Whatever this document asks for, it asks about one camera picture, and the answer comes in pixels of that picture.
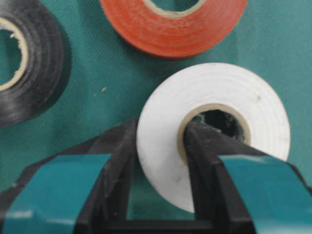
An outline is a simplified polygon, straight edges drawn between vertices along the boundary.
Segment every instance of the tape core hole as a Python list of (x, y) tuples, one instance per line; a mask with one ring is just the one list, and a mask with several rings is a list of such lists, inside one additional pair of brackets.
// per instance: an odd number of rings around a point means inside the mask
[(186, 150), (184, 148), (184, 132), (188, 123), (192, 120), (203, 121), (230, 137), (233, 137), (247, 145), (250, 145), (251, 134), (246, 119), (234, 108), (211, 103), (199, 106), (191, 110), (183, 119), (177, 135), (179, 154), (187, 163)]
[[(5, 18), (0, 17), (0, 29), (1, 29), (0, 32), (3, 30), (10, 35), (11, 37), (10, 40), (12, 40), (10, 42), (13, 42), (14, 40), (17, 41), (20, 53), (19, 57), (21, 58), (19, 68), (17, 66), (17, 70), (12, 74), (12, 78), (1, 77), (0, 80), (0, 92), (1, 92), (15, 85), (24, 74), (28, 62), (28, 46), (24, 35), (20, 31), (20, 29), (12, 22), (8, 21)], [(6, 49), (8, 50), (8, 53), (12, 53), (11, 48), (6, 47)]]
[(166, 18), (180, 18), (191, 15), (197, 11), (207, 0), (142, 0), (144, 4), (155, 14)]
[(238, 120), (231, 114), (221, 110), (211, 110), (201, 112), (192, 120), (208, 124), (216, 129), (216, 131), (234, 138), (240, 142), (245, 141), (243, 127)]
[(18, 40), (13, 37), (13, 32), (1, 29), (0, 26), (0, 48), (1, 74), (0, 85), (8, 83), (20, 67), (21, 51)]
[(165, 11), (186, 11), (198, 3), (198, 0), (152, 0), (159, 8)]

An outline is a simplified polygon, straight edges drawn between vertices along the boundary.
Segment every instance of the teal fabric surface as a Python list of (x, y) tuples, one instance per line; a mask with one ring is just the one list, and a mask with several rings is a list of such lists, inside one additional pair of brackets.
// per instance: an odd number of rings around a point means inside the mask
[[(312, 185), (311, 0), (249, 0), (237, 27), (220, 44), (199, 56), (178, 61), (152, 58), (128, 45), (113, 30), (98, 0), (41, 1), (67, 33), (72, 50), (71, 75), (64, 93), (48, 111), (0, 129), (0, 191), (8, 188), (25, 166), (139, 117), (149, 95), (167, 77), (204, 62), (242, 66), (276, 90), (292, 128), (289, 161)], [(157, 1), (169, 7), (166, 2), (173, 0)], [(3, 33), (0, 31), (0, 79), (5, 75), (2, 61), (14, 53), (2, 46), (7, 43)], [(132, 210), (132, 218), (189, 215), (178, 208), (173, 211), (141, 172), (134, 183), (132, 204), (151, 202)]]
[(199, 0), (152, 0), (152, 2), (165, 11), (185, 11)]

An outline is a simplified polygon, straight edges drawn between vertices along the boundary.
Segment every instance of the cardboard core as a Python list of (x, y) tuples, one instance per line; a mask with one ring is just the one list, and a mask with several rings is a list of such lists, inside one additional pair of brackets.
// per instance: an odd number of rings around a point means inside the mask
[(0, 17), (0, 29), (5, 29), (12, 32), (13, 37), (15, 37), (19, 42), (19, 49), (21, 52), (21, 62), (19, 69), (7, 83), (0, 85), (1, 92), (12, 87), (22, 77), (28, 62), (28, 47), (24, 35), (12, 22)]
[(207, 104), (190, 111), (183, 119), (177, 136), (179, 153), (187, 163), (186, 150), (183, 136), (187, 124), (192, 121), (200, 121), (211, 125), (217, 131), (228, 135), (245, 144), (250, 144), (250, 130), (244, 117), (232, 107), (223, 104)]
[(198, 2), (194, 6), (192, 6), (191, 8), (185, 11), (166, 11), (156, 6), (156, 4), (153, 3), (152, 0), (143, 0), (143, 2), (151, 11), (153, 11), (154, 13), (158, 15), (161, 15), (167, 18), (179, 18), (179, 17), (188, 16), (192, 14), (193, 12), (197, 11), (206, 2), (206, 0), (198, 0)]

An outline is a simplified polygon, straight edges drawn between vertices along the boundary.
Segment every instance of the black electrical tape roll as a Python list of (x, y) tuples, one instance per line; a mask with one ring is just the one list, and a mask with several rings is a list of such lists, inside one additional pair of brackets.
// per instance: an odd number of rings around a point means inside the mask
[(38, 0), (0, 0), (0, 28), (12, 31), (20, 69), (0, 86), (0, 127), (31, 118), (51, 97), (63, 70), (61, 32)]

